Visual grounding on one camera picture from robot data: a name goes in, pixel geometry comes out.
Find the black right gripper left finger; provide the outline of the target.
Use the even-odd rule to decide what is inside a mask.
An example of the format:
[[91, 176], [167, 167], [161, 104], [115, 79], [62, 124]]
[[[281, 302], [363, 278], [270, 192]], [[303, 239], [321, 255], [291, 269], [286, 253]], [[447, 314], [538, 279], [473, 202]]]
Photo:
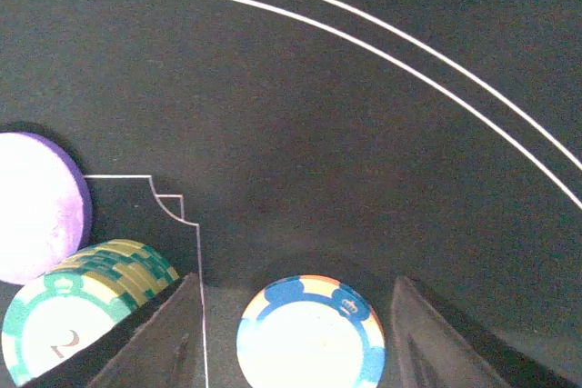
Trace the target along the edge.
[[202, 297], [190, 273], [28, 387], [203, 387]]

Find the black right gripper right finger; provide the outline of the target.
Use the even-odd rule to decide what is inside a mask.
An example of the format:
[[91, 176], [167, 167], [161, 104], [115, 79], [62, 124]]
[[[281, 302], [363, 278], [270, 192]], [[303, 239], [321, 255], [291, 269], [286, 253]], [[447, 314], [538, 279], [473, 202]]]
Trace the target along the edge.
[[576, 387], [427, 285], [394, 281], [390, 308], [404, 387]]

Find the green chips top seat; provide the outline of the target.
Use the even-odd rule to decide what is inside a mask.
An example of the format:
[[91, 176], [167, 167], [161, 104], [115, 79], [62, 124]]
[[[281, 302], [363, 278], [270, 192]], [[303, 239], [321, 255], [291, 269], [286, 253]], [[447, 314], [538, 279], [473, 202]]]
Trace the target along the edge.
[[5, 366], [21, 386], [111, 331], [179, 278], [153, 247], [114, 239], [67, 257], [24, 285], [2, 324]]

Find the blue chips top seat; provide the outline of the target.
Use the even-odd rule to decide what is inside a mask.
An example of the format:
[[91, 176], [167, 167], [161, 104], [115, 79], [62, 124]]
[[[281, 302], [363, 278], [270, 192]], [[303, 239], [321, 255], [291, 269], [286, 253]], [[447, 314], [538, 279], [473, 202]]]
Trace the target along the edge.
[[336, 279], [304, 274], [278, 280], [250, 301], [236, 356], [252, 387], [377, 387], [386, 342], [363, 296]]

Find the purple small blind button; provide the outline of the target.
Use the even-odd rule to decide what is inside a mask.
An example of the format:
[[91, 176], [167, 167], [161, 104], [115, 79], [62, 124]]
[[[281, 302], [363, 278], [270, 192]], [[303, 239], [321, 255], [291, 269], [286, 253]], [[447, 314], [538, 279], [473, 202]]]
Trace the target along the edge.
[[86, 243], [92, 202], [85, 178], [39, 134], [1, 134], [1, 280], [27, 284]]

